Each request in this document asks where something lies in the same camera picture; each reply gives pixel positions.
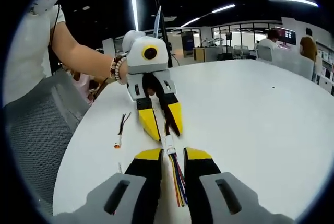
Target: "white shirt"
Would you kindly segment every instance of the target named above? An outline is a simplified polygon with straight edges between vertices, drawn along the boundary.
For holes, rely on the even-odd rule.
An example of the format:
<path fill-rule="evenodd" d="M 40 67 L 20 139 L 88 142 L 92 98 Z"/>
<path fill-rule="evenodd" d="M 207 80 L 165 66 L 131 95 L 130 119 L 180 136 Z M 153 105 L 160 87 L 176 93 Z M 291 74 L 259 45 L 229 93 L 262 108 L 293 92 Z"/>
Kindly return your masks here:
<path fill-rule="evenodd" d="M 18 26 L 9 49 L 4 75 L 4 105 L 15 101 L 31 91 L 43 78 L 43 60 L 50 73 L 47 46 L 51 28 L 55 25 L 58 6 L 41 15 L 26 13 Z M 57 23 L 65 21 L 62 10 Z"/>
<path fill-rule="evenodd" d="M 278 48 L 278 46 L 276 45 L 276 43 L 273 42 L 272 40 L 269 40 L 268 38 L 261 40 L 259 42 L 259 45 L 266 46 L 268 48 L 271 48 L 272 50 Z"/>

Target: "white table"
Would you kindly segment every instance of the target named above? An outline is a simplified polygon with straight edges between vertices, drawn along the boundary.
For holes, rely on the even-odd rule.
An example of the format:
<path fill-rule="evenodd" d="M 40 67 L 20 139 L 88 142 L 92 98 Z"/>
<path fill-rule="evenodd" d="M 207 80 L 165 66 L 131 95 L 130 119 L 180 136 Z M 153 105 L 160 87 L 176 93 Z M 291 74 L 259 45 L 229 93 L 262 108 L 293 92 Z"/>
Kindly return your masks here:
<path fill-rule="evenodd" d="M 253 60 L 176 67 L 171 77 L 182 105 L 184 132 L 175 138 L 179 158 L 185 146 L 205 150 L 221 172 L 253 189 L 270 212 L 293 219 L 302 214 L 332 168 L 334 97 L 301 76 Z M 114 149 L 121 116 L 129 112 L 122 148 Z M 163 117 L 156 115 L 161 127 Z M 126 86 L 108 85 L 68 145 L 53 213 L 83 206 L 91 190 L 118 172 L 119 162 L 125 172 L 136 154 L 159 146 L 139 124 Z M 164 167 L 156 221 L 189 223 L 187 208 L 176 205 L 168 159 Z"/>

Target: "black ceiling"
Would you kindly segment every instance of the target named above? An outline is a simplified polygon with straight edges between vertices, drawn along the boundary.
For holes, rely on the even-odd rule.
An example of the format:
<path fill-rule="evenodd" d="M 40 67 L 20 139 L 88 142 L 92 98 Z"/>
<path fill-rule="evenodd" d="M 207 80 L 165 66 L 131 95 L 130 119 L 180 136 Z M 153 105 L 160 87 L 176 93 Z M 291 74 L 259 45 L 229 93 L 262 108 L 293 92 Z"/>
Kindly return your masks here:
<path fill-rule="evenodd" d="M 82 44 L 99 47 L 101 40 L 124 35 L 134 29 L 130 0 L 59 0 L 67 25 L 74 37 Z M 236 7 L 210 14 L 191 24 L 192 27 L 215 26 L 243 20 L 280 20 L 282 16 L 293 17 L 327 30 L 331 29 L 329 16 L 321 7 L 304 4 L 270 2 L 268 0 L 159 0 L 166 16 L 177 16 L 166 22 L 167 27 L 182 24 L 213 9 L 234 3 Z M 140 30 L 153 28 L 157 13 L 154 0 L 137 0 Z"/>

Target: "pole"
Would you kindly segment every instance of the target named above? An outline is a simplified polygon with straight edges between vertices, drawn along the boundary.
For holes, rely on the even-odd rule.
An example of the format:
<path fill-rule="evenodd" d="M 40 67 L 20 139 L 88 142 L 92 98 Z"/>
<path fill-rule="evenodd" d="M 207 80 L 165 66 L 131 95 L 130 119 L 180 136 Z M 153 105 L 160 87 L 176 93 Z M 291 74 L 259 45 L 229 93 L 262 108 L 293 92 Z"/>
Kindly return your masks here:
<path fill-rule="evenodd" d="M 155 0 L 155 2 L 156 2 L 157 11 L 158 11 L 160 7 L 160 2 L 159 0 Z M 162 38 L 163 38 L 163 41 L 166 43 L 166 47 L 167 47 L 168 67 L 173 67 L 171 49 L 168 43 L 167 31 L 166 31 L 165 20 L 163 17 L 162 8 L 161 8 L 160 25 L 161 25 Z"/>

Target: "robot eye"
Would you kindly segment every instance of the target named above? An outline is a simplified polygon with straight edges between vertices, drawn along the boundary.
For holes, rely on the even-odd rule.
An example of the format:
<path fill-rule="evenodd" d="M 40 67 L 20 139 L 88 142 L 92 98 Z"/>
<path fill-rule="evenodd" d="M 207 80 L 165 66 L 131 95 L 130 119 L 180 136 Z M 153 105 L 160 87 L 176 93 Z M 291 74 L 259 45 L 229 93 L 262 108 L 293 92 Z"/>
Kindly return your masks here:
<path fill-rule="evenodd" d="M 152 60 L 156 57 L 157 55 L 157 49 L 155 48 L 147 48 L 145 51 L 144 51 L 144 58 L 148 59 L 148 60 Z"/>

